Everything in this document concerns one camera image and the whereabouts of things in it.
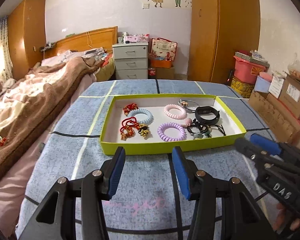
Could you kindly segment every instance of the blue tablecloth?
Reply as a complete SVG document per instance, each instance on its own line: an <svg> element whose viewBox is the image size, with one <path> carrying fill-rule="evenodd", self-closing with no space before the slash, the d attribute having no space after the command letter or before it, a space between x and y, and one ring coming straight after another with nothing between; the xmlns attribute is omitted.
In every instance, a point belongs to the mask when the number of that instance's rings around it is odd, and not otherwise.
<svg viewBox="0 0 300 240"><path fill-rule="evenodd" d="M25 225L56 180L82 178L110 159L102 152L99 135L114 95L183 93L211 94L222 100L248 131L275 140L273 133L230 87L222 84L176 80L118 80L93 83L68 109L54 128L26 188L19 223L20 236ZM264 190L255 183L257 172L250 160L233 146L187 152L199 169L219 179L238 177L254 197ZM186 239L194 202L180 192L171 154L127 156L116 195L103 202L110 239ZM277 201L267 195L258 202L273 222ZM217 201L217 216L221 202ZM77 239L81 240L81 199L76 204ZM215 237L220 238L221 222Z"/></svg>

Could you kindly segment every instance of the purple spiral hair tie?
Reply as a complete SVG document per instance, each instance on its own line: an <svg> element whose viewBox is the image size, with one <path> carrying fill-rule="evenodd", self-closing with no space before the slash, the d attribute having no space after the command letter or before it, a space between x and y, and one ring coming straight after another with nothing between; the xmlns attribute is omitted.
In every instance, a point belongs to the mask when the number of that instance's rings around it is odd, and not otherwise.
<svg viewBox="0 0 300 240"><path fill-rule="evenodd" d="M179 138L171 138L164 134L164 131L168 128L175 128L180 131L180 137ZM176 142L176 141L183 141L186 139L186 131L185 129L178 123L175 122L167 122L158 127L158 134L162 140L165 142Z"/></svg>

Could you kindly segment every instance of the drawer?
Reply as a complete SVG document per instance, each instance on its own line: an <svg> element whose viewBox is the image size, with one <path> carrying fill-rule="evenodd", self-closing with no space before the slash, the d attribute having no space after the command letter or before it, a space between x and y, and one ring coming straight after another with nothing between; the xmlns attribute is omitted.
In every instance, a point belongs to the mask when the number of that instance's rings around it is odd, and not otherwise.
<svg viewBox="0 0 300 240"><path fill-rule="evenodd" d="M114 59L118 58L147 58L148 46L126 46L113 48Z"/></svg>
<svg viewBox="0 0 300 240"><path fill-rule="evenodd" d="M147 69L119 69L115 71L116 79L148 79Z"/></svg>
<svg viewBox="0 0 300 240"><path fill-rule="evenodd" d="M116 69L147 69L147 58L120 58L114 61Z"/></svg>

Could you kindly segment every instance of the metal screw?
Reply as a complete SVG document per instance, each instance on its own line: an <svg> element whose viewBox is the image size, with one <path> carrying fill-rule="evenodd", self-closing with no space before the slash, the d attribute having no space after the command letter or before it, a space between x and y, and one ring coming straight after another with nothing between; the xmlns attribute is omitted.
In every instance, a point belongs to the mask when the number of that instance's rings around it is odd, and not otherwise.
<svg viewBox="0 0 300 240"><path fill-rule="evenodd" d="M61 177L58 179L59 184L64 184L66 181L67 181L67 179L65 177Z"/></svg>
<svg viewBox="0 0 300 240"><path fill-rule="evenodd" d="M102 174L102 171L101 170L95 170L92 172L92 175L95 176L95 177L98 177Z"/></svg>
<svg viewBox="0 0 300 240"><path fill-rule="evenodd" d="M236 177L233 177L233 178L231 179L231 181L232 181L232 183L234 183L234 184L239 184L239 183L240 183L240 179L239 179L239 178L236 178Z"/></svg>
<svg viewBox="0 0 300 240"><path fill-rule="evenodd" d="M197 170L196 174L199 176L199 177L203 177L206 175L206 172L203 171L203 170Z"/></svg>

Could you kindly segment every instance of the pink writing on tablecloth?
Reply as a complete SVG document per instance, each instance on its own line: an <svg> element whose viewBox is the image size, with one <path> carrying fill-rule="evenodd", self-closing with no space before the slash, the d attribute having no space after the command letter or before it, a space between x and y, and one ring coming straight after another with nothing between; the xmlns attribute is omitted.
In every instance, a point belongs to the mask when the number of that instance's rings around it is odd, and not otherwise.
<svg viewBox="0 0 300 240"><path fill-rule="evenodd" d="M107 207L118 207L131 209L132 216L135 217L138 214L139 210L153 209L153 208L163 208L165 207L165 200L161 197L155 198L153 201L145 200L141 205L138 203L116 203L112 201L103 201L103 206Z"/></svg>

